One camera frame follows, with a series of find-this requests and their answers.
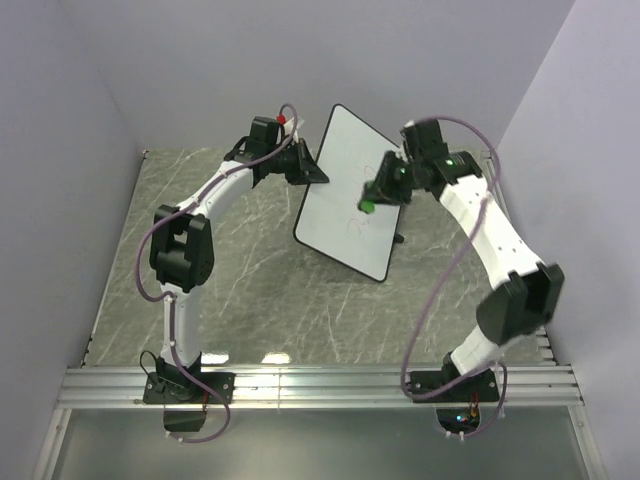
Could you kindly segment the green whiteboard eraser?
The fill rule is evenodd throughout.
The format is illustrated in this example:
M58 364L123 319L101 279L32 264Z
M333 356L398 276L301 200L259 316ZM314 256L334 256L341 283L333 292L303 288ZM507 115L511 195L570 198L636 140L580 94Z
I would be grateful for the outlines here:
M358 210L366 215L370 215L375 212L376 204L369 200L361 200L357 206Z

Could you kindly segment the white whiteboard black frame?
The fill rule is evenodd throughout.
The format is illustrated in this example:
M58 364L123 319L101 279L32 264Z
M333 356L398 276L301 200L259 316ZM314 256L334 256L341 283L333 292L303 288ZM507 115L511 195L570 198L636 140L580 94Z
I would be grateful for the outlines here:
M376 281L386 280L400 208L358 210L366 182L383 155L398 146L342 104L333 106L316 156L327 175L307 187L294 224L294 239Z

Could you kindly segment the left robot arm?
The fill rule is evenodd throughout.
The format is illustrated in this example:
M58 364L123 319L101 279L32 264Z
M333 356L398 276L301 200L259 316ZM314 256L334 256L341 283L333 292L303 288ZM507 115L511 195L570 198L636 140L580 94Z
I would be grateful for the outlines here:
M271 174L290 185L326 184L328 176L298 133L299 121L280 114L256 116L249 133L227 152L214 175L176 206L162 205L154 215L149 266L161 287L164 340L156 374L180 402L202 390L198 343L200 288L213 273L214 230L240 197Z

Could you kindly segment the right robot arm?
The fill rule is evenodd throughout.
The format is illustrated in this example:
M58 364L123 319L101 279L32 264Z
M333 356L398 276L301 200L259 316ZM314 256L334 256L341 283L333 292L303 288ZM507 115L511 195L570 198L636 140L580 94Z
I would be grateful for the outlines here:
M525 244L467 152L412 162L386 152L376 176L365 183L358 207L371 214L378 205L407 205L416 190L432 194L457 221L467 236L461 250L475 251L491 286L476 308L474 329L443 360L442 389L461 400L475 390L475 374L552 320L564 273Z

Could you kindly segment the aluminium front rail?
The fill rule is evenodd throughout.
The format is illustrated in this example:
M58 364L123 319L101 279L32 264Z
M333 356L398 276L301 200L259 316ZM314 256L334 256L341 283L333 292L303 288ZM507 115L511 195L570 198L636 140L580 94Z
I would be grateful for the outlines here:
M227 366L236 374L233 409L403 409L414 404L400 390L393 366ZM584 403L568 366L508 368L507 407L578 406ZM70 369L59 409L194 410L196 404L145 404L146 375L134 367Z

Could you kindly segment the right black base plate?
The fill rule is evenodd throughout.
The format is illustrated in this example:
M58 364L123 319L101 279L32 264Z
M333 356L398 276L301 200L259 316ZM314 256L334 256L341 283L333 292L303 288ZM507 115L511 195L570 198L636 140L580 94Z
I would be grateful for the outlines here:
M472 377L454 380L454 385L434 395L433 392L441 390L447 381L442 371L424 370L409 373L407 387L412 396L427 396L427 399L414 400L414 403L470 403L497 402L500 397L498 383L492 370L485 370Z

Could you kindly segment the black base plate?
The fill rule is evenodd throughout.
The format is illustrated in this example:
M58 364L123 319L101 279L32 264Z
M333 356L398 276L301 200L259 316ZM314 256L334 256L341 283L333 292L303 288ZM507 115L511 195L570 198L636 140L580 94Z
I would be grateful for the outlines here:
M434 395L433 392L441 390L447 381L442 371L424 370L409 373L407 387L412 396L427 396L427 399L414 400L414 403L470 403L497 402L500 397L498 383L492 370L485 370L472 377L454 380L454 385Z
M220 398L187 380L184 384L162 379L156 372L148 375L142 402L147 405L230 403L236 375L231 372L201 372L196 378Z

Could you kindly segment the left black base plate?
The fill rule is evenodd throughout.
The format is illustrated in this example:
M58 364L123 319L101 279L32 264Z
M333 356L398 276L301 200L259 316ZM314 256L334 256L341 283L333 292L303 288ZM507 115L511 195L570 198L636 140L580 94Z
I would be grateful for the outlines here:
M142 402L147 405L230 403L236 375L231 372L201 372L196 378L220 398L187 380L184 384L162 379L156 372L148 375Z

